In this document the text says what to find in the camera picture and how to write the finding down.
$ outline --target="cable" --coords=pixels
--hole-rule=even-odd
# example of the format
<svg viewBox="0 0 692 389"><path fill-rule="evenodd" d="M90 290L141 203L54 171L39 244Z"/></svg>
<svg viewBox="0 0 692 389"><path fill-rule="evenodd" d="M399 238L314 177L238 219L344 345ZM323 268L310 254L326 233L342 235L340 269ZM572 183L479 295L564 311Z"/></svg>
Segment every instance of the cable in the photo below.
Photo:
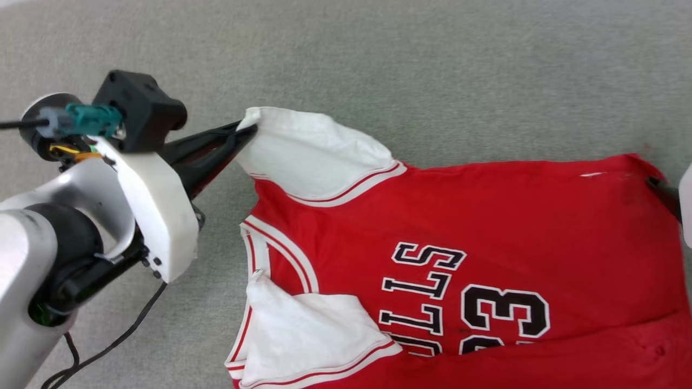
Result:
<svg viewBox="0 0 692 389"><path fill-rule="evenodd" d="M139 327L140 323L142 323L142 320L144 320L145 317L147 317L147 314L149 313L149 310L154 306L154 303L156 300L158 300L158 297L161 296L163 293L163 290L166 289L166 283L164 282L161 284L161 286L158 288L156 293L152 296L151 299L149 299L149 302L144 306L142 311L139 313L139 316L137 316L137 319L134 321L132 326L130 326L127 331L125 331L124 334L120 335L119 338L116 339L113 343L111 343L110 346L106 347L103 351L99 352L98 354L92 356L91 358L87 359L83 363L79 363L80 357L79 354L77 353L77 348L74 347L74 343L72 343L72 337L70 336L69 333L65 334L65 339L67 340L67 345L70 347L70 351L72 352L72 357L75 360L75 363L72 365L71 368L62 370L58 373L55 373L53 376L51 376L49 379L47 379L43 385L41 385L41 389L58 389L65 381L70 379L73 375L77 374L81 369L91 365L93 362L101 358L102 356L108 354L112 349L116 348L118 345L120 345L122 342L125 341L130 335L132 335L133 332ZM51 384L56 380L59 379L58 382L55 383L55 385L51 386Z"/></svg>
<svg viewBox="0 0 692 389"><path fill-rule="evenodd" d="M45 127L51 122L48 119L20 120L18 122L0 122L0 129Z"/></svg>
<svg viewBox="0 0 692 389"><path fill-rule="evenodd" d="M41 385L41 389L47 389L56 379L62 378L65 374L69 373L70 370L75 369L80 364L80 353L77 351L75 342L72 340L72 335L70 335L70 333L67 332L64 336L65 341L67 341L67 347L69 347L70 352L72 353L72 366L53 374L50 378L46 380L46 382L44 382L43 385Z"/></svg>

